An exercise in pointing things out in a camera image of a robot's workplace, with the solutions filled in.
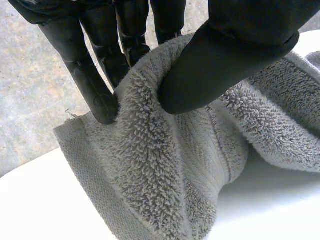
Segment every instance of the floor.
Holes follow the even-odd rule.
[[[183,34],[195,32],[208,19],[207,4],[187,0]],[[87,113],[89,108],[39,28],[27,23],[7,0],[0,0],[0,16],[1,178],[58,148],[52,129],[74,115]],[[318,29],[320,12],[300,31]],[[151,10],[146,41],[152,49],[157,46]]]

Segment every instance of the towel fold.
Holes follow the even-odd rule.
[[[274,166],[320,173],[319,52],[306,59],[292,51],[207,106],[170,115],[157,89],[191,38],[161,45],[130,70],[115,90],[114,124],[88,113],[54,129],[119,240],[204,239],[250,145]]]

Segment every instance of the black robotic finger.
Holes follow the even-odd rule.
[[[105,125],[113,123],[118,102],[92,61],[79,19],[63,17],[49,20],[39,27],[61,55],[96,120]]]
[[[244,43],[212,29],[207,21],[163,80],[158,90],[159,102],[173,115],[202,108],[287,55],[298,39],[296,31],[278,46]]]
[[[126,59],[133,67],[150,51],[146,44],[148,0],[113,0],[115,3],[119,35]]]
[[[181,36],[185,25],[186,0],[150,0],[159,45]]]
[[[117,16],[112,1],[109,4],[87,8],[80,21],[88,34],[95,55],[113,88],[129,71],[126,56],[121,52]]]

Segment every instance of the white surface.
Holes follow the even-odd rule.
[[[303,33],[303,56],[320,31]],[[319,240],[320,174],[282,170],[258,156],[219,196],[209,240]],[[114,240],[60,149],[0,178],[0,240]]]

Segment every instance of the gray towel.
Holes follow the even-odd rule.
[[[191,38],[165,43],[130,70],[115,90],[114,124],[88,113],[54,130],[119,240],[202,240],[249,145],[274,166],[320,172],[320,71],[295,52],[203,108],[162,110],[157,88]]]

